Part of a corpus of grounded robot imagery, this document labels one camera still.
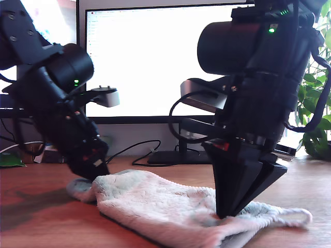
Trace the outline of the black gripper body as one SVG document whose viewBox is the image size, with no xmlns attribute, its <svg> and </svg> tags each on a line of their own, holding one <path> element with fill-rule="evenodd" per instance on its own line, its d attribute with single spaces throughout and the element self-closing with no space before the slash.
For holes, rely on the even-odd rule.
<svg viewBox="0 0 331 248">
<path fill-rule="evenodd" d="M 215 160 L 265 160 L 270 153 L 292 158 L 296 149 L 278 144 L 290 112 L 286 108 L 240 110 L 228 120 L 217 113 L 213 124 L 192 118 L 182 124 L 184 130 L 204 135 L 205 141 L 191 138 L 189 142 L 201 143 Z"/>
<path fill-rule="evenodd" d="M 94 122 L 73 103 L 37 103 L 33 120 L 70 168 L 106 168 L 108 145 Z"/>
</svg>

